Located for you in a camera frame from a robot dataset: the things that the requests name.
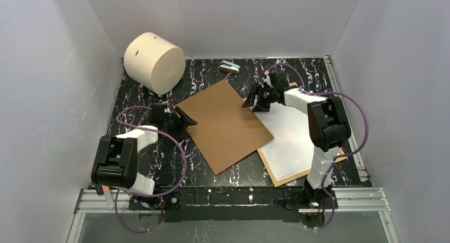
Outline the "brown backing board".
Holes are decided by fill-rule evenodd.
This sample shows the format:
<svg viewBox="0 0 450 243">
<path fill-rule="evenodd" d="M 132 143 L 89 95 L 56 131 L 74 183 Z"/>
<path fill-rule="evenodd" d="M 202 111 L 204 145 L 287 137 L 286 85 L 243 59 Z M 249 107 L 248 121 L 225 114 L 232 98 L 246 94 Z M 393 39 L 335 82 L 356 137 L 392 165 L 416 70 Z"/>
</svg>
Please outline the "brown backing board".
<svg viewBox="0 0 450 243">
<path fill-rule="evenodd" d="M 273 140 L 243 99 L 222 80 L 177 104 L 197 125 L 187 128 L 215 175 Z"/>
</svg>

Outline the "cat and books photo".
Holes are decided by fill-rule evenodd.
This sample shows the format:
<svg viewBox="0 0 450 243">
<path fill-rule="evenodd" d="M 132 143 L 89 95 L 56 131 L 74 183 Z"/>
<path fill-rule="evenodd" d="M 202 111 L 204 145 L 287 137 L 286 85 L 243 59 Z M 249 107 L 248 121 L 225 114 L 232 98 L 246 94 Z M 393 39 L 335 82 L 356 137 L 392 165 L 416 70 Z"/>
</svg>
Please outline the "cat and books photo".
<svg viewBox="0 0 450 243">
<path fill-rule="evenodd" d="M 274 187 L 308 175 L 314 155 L 308 116 L 279 103 L 255 115 L 274 137 L 257 150 Z"/>
</svg>

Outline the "light wooden picture frame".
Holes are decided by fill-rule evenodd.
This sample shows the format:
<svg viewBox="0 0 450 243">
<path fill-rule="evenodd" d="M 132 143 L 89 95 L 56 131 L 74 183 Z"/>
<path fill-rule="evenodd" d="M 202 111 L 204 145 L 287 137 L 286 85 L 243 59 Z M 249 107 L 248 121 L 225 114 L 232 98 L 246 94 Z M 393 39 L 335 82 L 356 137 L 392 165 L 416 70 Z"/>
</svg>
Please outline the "light wooden picture frame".
<svg viewBox="0 0 450 243">
<path fill-rule="evenodd" d="M 253 84 L 243 108 L 251 108 L 274 140 L 259 154 L 274 186 L 305 176 L 312 188 L 331 184 L 329 167 L 343 160 L 351 135 L 343 102 L 285 84 Z"/>
</svg>

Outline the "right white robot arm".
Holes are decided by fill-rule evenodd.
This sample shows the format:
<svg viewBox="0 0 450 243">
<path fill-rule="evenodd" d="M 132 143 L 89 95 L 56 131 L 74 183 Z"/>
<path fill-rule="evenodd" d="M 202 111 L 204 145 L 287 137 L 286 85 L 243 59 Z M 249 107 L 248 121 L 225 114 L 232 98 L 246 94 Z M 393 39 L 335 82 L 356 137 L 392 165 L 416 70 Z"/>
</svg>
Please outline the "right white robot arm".
<svg viewBox="0 0 450 243">
<path fill-rule="evenodd" d="M 307 115 L 314 155 L 305 185 L 313 190 L 328 188 L 331 184 L 328 169 L 351 136 L 341 98 L 308 93 L 299 86 L 290 85 L 286 73 L 280 71 L 268 74 L 263 83 L 252 84 L 242 107 L 251 107 L 253 112 L 268 112 L 273 103 L 295 108 Z"/>
</svg>

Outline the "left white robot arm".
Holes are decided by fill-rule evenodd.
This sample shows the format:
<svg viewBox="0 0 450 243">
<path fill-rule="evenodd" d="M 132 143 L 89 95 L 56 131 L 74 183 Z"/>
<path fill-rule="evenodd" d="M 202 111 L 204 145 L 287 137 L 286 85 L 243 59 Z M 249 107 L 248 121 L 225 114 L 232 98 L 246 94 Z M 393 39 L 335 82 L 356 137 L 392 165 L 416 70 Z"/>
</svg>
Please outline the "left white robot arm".
<svg viewBox="0 0 450 243">
<path fill-rule="evenodd" d="M 162 197 L 177 190 L 187 173 L 187 157 L 178 138 L 187 134 L 189 126 L 197 125 L 179 106 L 170 109 L 166 103 L 154 103 L 146 109 L 150 112 L 147 124 L 133 125 L 121 120 L 121 116 L 133 110 L 129 107 L 120 112 L 116 121 L 131 130 L 125 134 L 104 135 L 100 138 L 91 180 L 101 186 L 113 187 L 139 197 Z M 156 183 L 137 170 L 138 153 L 158 142 L 159 137 L 173 141 L 180 151 L 183 170 L 178 183 L 163 193 L 155 193 Z"/>
</svg>

